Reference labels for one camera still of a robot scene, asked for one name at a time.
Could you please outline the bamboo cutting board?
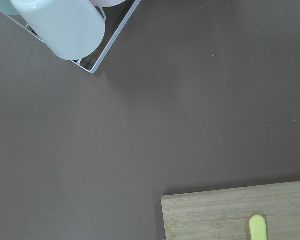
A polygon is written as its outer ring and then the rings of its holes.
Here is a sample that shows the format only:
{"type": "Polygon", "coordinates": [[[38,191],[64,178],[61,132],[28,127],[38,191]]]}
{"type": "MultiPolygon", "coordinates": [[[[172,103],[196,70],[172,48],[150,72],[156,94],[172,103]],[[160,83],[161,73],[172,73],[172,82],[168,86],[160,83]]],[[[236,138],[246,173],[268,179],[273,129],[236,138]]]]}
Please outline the bamboo cutting board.
{"type": "Polygon", "coordinates": [[[249,220],[264,217],[269,240],[300,240],[300,181],[166,195],[168,240],[249,240],[249,220]]]}

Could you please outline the pale pink cup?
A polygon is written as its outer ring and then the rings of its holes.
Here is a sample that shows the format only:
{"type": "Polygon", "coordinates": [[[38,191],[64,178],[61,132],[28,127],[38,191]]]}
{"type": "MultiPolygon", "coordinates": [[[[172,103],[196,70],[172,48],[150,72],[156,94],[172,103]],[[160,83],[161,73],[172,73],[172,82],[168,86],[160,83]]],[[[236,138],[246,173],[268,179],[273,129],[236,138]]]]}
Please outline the pale pink cup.
{"type": "Polygon", "coordinates": [[[126,0],[90,0],[90,2],[100,8],[109,8],[109,7],[114,7],[118,6],[122,3],[124,3],[126,0]]]}

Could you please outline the yellow plastic knife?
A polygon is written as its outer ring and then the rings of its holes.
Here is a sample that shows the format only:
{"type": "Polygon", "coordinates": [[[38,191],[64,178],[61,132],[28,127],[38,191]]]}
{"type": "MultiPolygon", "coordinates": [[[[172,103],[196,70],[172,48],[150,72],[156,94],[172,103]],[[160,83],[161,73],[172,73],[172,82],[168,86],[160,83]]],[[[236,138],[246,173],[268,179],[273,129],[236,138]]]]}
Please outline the yellow plastic knife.
{"type": "Polygon", "coordinates": [[[254,215],[249,220],[251,240],[267,240],[266,220],[261,215],[254,215]]]}

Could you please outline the white cylindrical cup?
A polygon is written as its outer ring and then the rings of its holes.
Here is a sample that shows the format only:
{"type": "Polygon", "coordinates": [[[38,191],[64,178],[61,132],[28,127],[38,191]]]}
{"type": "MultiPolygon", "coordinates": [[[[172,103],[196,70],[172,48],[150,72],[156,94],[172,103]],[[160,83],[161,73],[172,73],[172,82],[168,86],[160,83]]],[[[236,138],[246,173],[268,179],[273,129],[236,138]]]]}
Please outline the white cylindrical cup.
{"type": "Polygon", "coordinates": [[[85,58],[103,41],[104,18],[89,0],[12,0],[11,3],[63,60],[85,58]]]}

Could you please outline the pale green cup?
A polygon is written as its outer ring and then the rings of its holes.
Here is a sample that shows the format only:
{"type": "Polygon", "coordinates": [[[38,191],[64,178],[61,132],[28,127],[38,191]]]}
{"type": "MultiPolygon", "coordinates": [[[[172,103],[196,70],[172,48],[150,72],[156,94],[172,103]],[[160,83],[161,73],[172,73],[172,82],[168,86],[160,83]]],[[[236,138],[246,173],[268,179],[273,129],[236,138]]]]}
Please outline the pale green cup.
{"type": "Polygon", "coordinates": [[[19,15],[19,12],[14,8],[10,0],[0,0],[0,11],[9,16],[19,15]]]}

